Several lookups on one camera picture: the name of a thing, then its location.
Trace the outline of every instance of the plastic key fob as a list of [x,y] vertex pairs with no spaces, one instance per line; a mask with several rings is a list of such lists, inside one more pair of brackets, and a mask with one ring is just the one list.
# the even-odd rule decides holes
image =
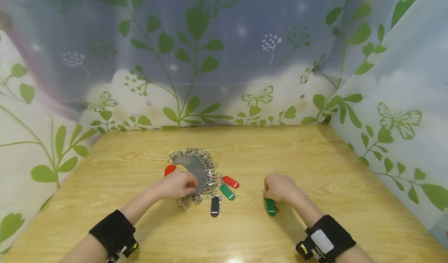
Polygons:
[[176,165],[168,165],[165,168],[165,177],[169,174],[171,174],[172,172],[174,172],[174,170],[176,169]]
[[240,187],[239,183],[237,183],[233,178],[230,178],[228,176],[223,177],[223,181],[233,188]]
[[219,187],[219,190],[221,190],[223,195],[226,196],[230,201],[233,201],[235,199],[235,194],[230,191],[229,187],[227,187],[225,184],[221,185],[221,187]]
[[277,208],[275,207],[275,201],[272,199],[264,199],[266,201],[266,209],[268,209],[268,214],[270,216],[275,216],[277,214]]
[[218,216],[219,214],[219,197],[215,196],[212,198],[212,210],[210,211],[210,215],[213,217]]

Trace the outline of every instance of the light wood tabletop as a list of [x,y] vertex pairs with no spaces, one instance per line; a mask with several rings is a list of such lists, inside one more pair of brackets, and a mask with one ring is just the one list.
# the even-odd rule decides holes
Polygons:
[[208,199],[188,212],[174,200],[159,201],[136,225],[140,247],[127,262],[302,262],[295,245],[304,239],[303,223],[284,204],[275,217],[264,207],[263,179],[272,171],[294,178],[375,262],[447,262],[447,251],[329,126],[319,125],[107,133],[3,263],[57,262],[104,216],[162,178],[169,154],[189,147],[209,151],[216,172],[240,183],[235,200],[224,199],[216,218]]

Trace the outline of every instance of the black wrist strap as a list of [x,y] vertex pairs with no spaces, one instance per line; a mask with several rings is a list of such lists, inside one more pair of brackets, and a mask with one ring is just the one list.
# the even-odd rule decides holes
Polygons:
[[138,247],[133,237],[134,232],[132,224],[119,210],[116,210],[91,228],[89,234],[104,246],[108,258],[118,259],[121,252],[128,257]]
[[350,234],[328,215],[305,232],[308,236],[296,246],[305,260],[314,255],[319,262],[332,263],[336,257],[356,245]]

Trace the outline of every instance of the hand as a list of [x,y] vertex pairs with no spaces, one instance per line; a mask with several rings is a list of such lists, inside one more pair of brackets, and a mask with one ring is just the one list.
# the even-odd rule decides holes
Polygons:
[[176,170],[155,184],[161,199],[182,198],[194,193],[198,188],[198,180],[194,174]]
[[297,193],[304,194],[298,189],[296,183],[289,177],[282,174],[271,173],[264,179],[265,198],[273,199],[277,202],[288,201]]

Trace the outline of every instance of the curtain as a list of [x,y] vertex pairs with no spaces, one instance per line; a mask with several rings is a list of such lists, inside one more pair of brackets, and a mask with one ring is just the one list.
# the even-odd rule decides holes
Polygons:
[[0,252],[107,131],[324,120],[448,247],[447,8],[0,0]]

